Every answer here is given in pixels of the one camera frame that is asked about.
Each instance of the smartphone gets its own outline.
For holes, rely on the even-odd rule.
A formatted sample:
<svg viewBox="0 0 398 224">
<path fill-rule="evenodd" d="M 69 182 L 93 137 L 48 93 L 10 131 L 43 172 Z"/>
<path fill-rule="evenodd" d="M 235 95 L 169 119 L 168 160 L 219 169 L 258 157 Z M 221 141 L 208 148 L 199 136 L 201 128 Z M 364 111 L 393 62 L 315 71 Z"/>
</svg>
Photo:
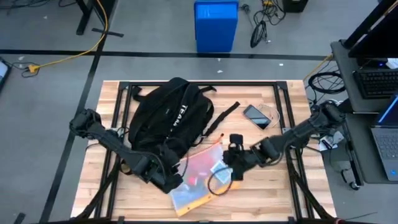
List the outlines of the smartphone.
<svg viewBox="0 0 398 224">
<path fill-rule="evenodd" d="M 270 123 L 271 120 L 267 118 L 266 115 L 261 113 L 257 108 L 253 107 L 253 105 L 249 105 L 244 111 L 243 115 L 247 117 L 251 122 L 257 125 L 261 129 L 265 129 Z"/>
</svg>

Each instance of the concrete floor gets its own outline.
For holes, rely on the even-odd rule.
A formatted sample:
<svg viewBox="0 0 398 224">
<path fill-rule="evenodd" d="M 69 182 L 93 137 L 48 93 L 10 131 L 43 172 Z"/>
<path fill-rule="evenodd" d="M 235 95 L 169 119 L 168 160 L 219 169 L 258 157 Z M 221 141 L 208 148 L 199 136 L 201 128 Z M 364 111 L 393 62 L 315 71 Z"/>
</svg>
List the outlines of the concrete floor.
<svg viewBox="0 0 398 224">
<path fill-rule="evenodd" d="M 257 1 L 241 1 L 259 9 Z M 276 55 L 330 54 L 330 42 L 347 38 L 376 6 L 376 0 L 309 1 L 301 14 L 288 14 L 278 26 L 269 26 L 271 43 L 249 46 L 251 26 L 239 13 L 233 53 Z M 86 50 L 100 36 L 91 31 L 101 23 L 93 14 L 83 36 L 75 35 L 81 12 L 77 6 L 59 8 L 57 1 L 37 8 L 0 11 L 0 49 Z M 104 50 L 135 52 L 195 52 L 193 0 L 119 0 L 110 30 L 125 36 L 109 36 Z M 9 62 L 43 64 L 59 55 L 0 55 Z M 14 69 L 0 92 L 0 222 L 12 223 L 19 212 L 23 223 L 37 222 L 68 137 L 68 122 L 81 100 L 92 56 L 80 57 L 41 69 L 34 78 L 22 78 Z M 86 99 L 95 108 L 103 80 L 186 79 L 302 79 L 319 61 L 223 58 L 101 57 Z M 342 100 L 346 94 L 327 96 Z M 50 220 L 70 216 L 87 142 L 76 138 L 55 200 Z M 334 166 L 346 166 L 344 150 L 333 154 Z M 396 223 L 393 209 L 398 186 L 366 184 L 354 192 L 333 171 L 328 154 L 325 167 L 336 211 L 341 218 L 377 212 L 362 222 Z"/>
</svg>

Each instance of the wooden table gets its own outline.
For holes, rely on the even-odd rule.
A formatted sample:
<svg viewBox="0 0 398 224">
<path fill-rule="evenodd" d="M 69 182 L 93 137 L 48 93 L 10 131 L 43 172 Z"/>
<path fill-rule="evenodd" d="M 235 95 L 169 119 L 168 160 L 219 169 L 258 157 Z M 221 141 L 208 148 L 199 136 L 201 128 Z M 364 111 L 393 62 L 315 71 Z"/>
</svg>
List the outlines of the wooden table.
<svg viewBox="0 0 398 224">
<path fill-rule="evenodd" d="M 310 108 L 301 80 L 287 81 L 289 96 L 294 120 L 299 124 L 310 116 Z M 105 81 L 102 86 L 97 112 L 102 117 L 105 127 L 110 127 L 113 117 L 113 109 L 116 102 L 119 82 Z M 229 134 L 239 133 L 244 136 L 245 148 L 258 142 L 266 136 L 281 134 L 279 124 L 265 131 L 255 127 L 243 116 L 243 110 L 250 104 L 258 106 L 265 104 L 275 108 L 275 98 L 272 88 L 269 86 L 215 86 L 217 92 L 207 92 L 215 105 L 213 119 L 222 111 L 226 110 L 235 101 L 240 102 L 240 107 L 233 111 L 218 126 L 216 131 L 197 148 L 191 149 L 190 153 L 196 153 L 208 147 L 224 133 L 223 148 L 228 148 Z M 152 91 L 155 87 L 144 86 L 142 95 Z M 285 111 L 285 101 L 280 91 L 282 107 Z M 121 115 L 123 113 L 125 96 L 121 103 L 119 115 L 120 127 Z M 132 101 L 128 123 L 136 110 L 138 103 Z M 310 146 L 317 148 L 315 142 Z M 101 172 L 103 168 L 104 155 L 106 150 L 101 146 L 93 146 L 86 152 L 80 182 L 76 193 L 75 203 L 71 216 L 78 215 L 90 202 L 100 186 Z M 335 209 L 323 166 L 322 156 L 310 150 L 304 150 L 303 161 L 307 174 L 308 186 L 317 200 L 335 216 Z M 301 191 L 300 204 L 305 216 L 305 204 Z M 105 195 L 103 204 L 103 216 L 108 203 Z M 244 181 L 240 189 L 231 190 L 226 195 L 214 198 L 207 204 L 202 205 L 184 216 L 178 218 L 173 208 L 171 199 L 163 194 L 152 184 L 145 184 L 133 175 L 119 175 L 118 189 L 113 211 L 113 220 L 118 216 L 125 216 L 126 220 L 212 220 L 212 221 L 277 221 L 286 220 L 288 216 L 294 216 L 289 176 L 285 159 L 272 167 L 255 167 L 244 174 Z"/>
</svg>

